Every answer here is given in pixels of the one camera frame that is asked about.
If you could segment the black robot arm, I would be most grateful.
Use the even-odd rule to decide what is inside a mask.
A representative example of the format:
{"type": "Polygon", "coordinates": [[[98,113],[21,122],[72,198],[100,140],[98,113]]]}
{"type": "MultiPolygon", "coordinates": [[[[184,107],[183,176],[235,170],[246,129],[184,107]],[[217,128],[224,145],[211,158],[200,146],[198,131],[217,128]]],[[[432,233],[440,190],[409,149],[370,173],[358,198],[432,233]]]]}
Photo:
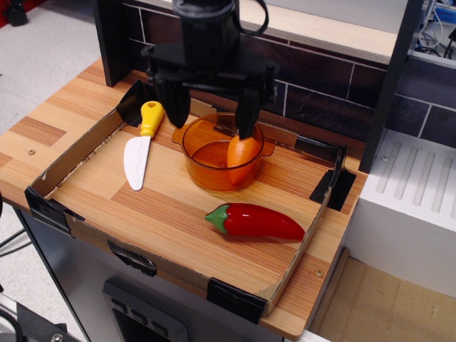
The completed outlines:
{"type": "Polygon", "coordinates": [[[279,69],[241,41],[241,35],[260,36],[242,28],[238,1],[174,1],[182,41],[144,48],[147,74],[170,122],[181,128],[190,114],[190,91],[200,90],[237,99],[236,127],[240,139],[249,138],[262,106],[276,97],[274,79],[279,69]]]}

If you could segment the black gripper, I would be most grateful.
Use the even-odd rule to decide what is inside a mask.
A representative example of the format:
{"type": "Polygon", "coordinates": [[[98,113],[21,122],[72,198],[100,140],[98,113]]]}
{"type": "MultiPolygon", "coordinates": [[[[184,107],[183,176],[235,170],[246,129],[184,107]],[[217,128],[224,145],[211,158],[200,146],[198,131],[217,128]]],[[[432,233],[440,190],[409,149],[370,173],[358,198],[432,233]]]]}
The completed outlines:
{"type": "Polygon", "coordinates": [[[170,122],[182,128],[190,113],[190,90],[237,96],[239,139],[252,136],[264,103],[275,100],[277,66],[241,43],[233,25],[185,24],[182,40],[144,48],[147,71],[170,122]]]}

